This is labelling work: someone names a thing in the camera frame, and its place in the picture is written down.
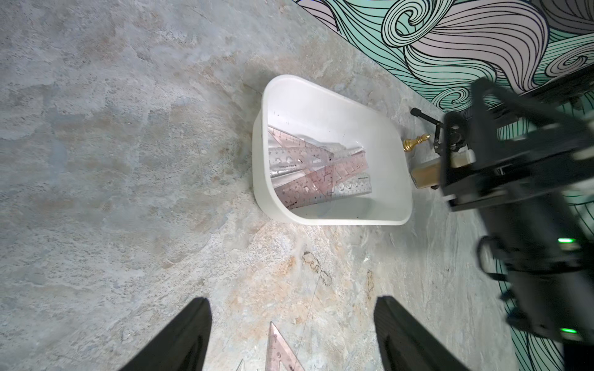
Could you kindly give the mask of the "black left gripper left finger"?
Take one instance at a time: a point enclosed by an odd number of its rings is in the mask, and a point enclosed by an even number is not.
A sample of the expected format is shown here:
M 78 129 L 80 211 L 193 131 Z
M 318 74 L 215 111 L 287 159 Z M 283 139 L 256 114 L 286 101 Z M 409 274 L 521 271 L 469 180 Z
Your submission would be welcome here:
M 202 370 L 212 326 L 207 298 L 194 298 L 122 371 Z

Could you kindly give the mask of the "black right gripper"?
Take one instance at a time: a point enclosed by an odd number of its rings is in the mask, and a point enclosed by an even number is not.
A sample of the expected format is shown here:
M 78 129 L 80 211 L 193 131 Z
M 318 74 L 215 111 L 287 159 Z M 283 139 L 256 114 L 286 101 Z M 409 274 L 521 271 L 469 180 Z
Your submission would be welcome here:
M 497 84 L 476 80 L 472 115 L 444 117 L 475 160 L 456 168 L 450 147 L 439 185 L 453 211 L 476 210 L 487 230 L 479 247 L 504 263 L 514 310 L 507 323 L 559 343 L 593 340 L 593 238 L 564 189 L 593 179 L 593 124 Z

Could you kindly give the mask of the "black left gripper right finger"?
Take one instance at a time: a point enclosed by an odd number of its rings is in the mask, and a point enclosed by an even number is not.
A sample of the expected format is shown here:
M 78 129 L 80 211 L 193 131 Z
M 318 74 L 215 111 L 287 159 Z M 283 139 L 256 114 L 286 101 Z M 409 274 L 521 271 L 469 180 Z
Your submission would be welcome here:
M 374 326 L 385 370 L 466 370 L 447 348 L 391 296 L 377 298 Z

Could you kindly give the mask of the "pink triangle ruler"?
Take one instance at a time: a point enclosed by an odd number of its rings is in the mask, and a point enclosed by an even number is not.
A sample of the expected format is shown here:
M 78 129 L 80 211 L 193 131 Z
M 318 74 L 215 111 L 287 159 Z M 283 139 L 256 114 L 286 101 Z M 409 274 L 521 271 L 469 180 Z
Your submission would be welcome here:
M 283 338 L 273 322 L 269 326 L 269 339 L 266 352 L 266 371 L 304 371 L 290 345 Z
M 269 174 L 282 204 L 296 209 L 328 201 L 335 155 L 277 128 L 268 127 L 268 133 L 278 144 L 269 148 Z

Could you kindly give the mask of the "pink straight ruler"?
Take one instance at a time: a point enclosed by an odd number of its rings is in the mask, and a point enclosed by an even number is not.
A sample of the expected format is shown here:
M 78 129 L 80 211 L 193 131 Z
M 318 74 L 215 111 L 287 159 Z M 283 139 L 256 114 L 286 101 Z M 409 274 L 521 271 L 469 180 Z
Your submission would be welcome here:
M 334 189 L 334 167 L 324 166 L 275 188 L 276 196 L 289 210 L 324 203 Z
M 367 170 L 366 152 L 357 151 L 341 159 L 307 165 L 302 176 L 275 187 L 275 194 L 289 210 L 368 195 L 372 185 Z

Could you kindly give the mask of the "clear straight ruler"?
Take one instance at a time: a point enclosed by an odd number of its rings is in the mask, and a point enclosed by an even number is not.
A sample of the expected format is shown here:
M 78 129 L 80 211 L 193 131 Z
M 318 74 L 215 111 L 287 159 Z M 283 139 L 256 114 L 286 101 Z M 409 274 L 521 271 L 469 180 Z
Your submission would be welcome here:
M 355 175 L 334 185 L 330 200 L 372 193 L 371 177 L 367 173 Z

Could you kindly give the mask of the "clear stencil ruler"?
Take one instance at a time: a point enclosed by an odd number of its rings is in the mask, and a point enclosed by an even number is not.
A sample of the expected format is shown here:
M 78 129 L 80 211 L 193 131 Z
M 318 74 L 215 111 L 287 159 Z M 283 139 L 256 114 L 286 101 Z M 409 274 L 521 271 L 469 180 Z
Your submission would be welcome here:
M 290 173 L 317 170 L 363 152 L 361 147 L 345 148 L 340 144 L 269 148 L 270 176 L 276 178 Z

